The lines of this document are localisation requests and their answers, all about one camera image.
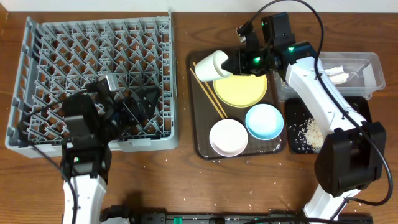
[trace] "blue bowl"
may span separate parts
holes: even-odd
[[[246,114],[246,128],[249,133],[260,140],[276,138],[284,128],[284,118],[277,108],[259,104],[250,108]]]

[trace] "dark placemat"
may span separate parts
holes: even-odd
[[[372,123],[368,101],[366,101],[365,98],[362,96],[347,96],[344,97],[344,99],[354,110],[362,115],[367,122]],[[286,100],[285,121],[287,126],[287,139],[291,151],[299,154],[315,153],[309,144],[299,141],[300,138],[305,138],[304,134],[299,134],[299,131],[302,128],[306,128],[304,122],[310,118],[313,118],[313,116],[301,98],[290,98]]]
[[[221,120],[221,117],[217,113],[217,110],[213,107],[210,100],[207,98],[205,92],[201,89],[195,77],[192,75],[190,68],[195,71],[193,62],[198,63],[203,58],[207,57],[209,54],[213,53],[213,50],[196,50],[192,52],[187,58],[187,78],[190,90],[190,106],[192,112],[192,123],[193,123],[193,140],[195,143],[195,150],[197,154],[203,159],[222,159],[224,156],[219,155],[215,152],[209,143],[209,133],[210,129],[215,123]],[[221,49],[227,54],[233,53],[234,49]],[[274,83],[273,74],[267,74],[268,86],[264,97],[259,103],[267,103],[275,106],[280,110],[278,96]],[[213,82],[208,82],[209,86],[213,88]],[[224,108],[228,119],[235,119],[245,126],[244,119],[246,113],[249,111],[250,107],[247,108],[235,108],[233,106],[227,105],[219,99],[222,107]],[[285,133],[285,128],[282,130],[281,134],[275,139],[269,141],[261,141],[252,137],[249,133],[249,142],[245,150],[238,156],[253,156],[259,154],[274,154],[283,150],[286,146],[287,137]]]

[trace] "brown tabletop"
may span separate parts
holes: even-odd
[[[26,17],[43,22],[82,21],[164,16],[166,13],[38,13],[12,12],[0,36],[0,139],[4,142]],[[235,27],[251,13],[174,14],[180,144],[174,150],[114,152],[103,208],[125,203],[135,210],[164,208],[178,213],[267,213],[272,209],[301,209],[317,186],[316,155],[292,154],[204,161],[192,146],[192,121],[185,59],[198,48],[239,44]],[[315,48],[320,30],[309,13],[291,13],[296,39]],[[324,51],[375,52],[380,57],[387,86],[373,94],[373,121],[387,131],[386,158],[398,182],[398,14],[321,14],[325,24]],[[256,31],[262,37],[259,19]],[[0,148],[0,223],[60,223],[63,189],[60,174],[44,159],[28,159]],[[385,172],[358,197],[378,201],[387,190]],[[346,213],[370,213],[376,223],[398,222],[398,196],[387,205],[350,203]]]

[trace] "yellow plate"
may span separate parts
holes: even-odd
[[[258,103],[267,91],[267,76],[231,75],[213,81],[214,90],[220,100],[237,108]]]

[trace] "chopsticks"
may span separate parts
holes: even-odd
[[[220,107],[218,108],[216,103],[213,101],[213,99],[211,98],[211,96],[209,95],[209,93],[206,91],[205,87],[203,86],[203,84],[201,83],[201,81],[199,80],[199,78],[197,77],[197,75],[195,74],[195,72],[192,70],[192,68],[189,68],[192,72],[192,75],[196,78],[197,82],[199,83],[201,89],[206,93],[207,98],[209,98],[211,104],[214,106],[214,108],[217,110],[218,114],[220,115],[220,117],[222,119],[228,118],[224,108],[221,106],[220,102],[218,101],[216,95],[213,93],[213,90],[211,90],[209,84],[207,84],[207,82],[205,82],[205,85],[207,87],[207,89],[209,89],[210,94],[213,96],[214,100],[216,101],[217,105]]]

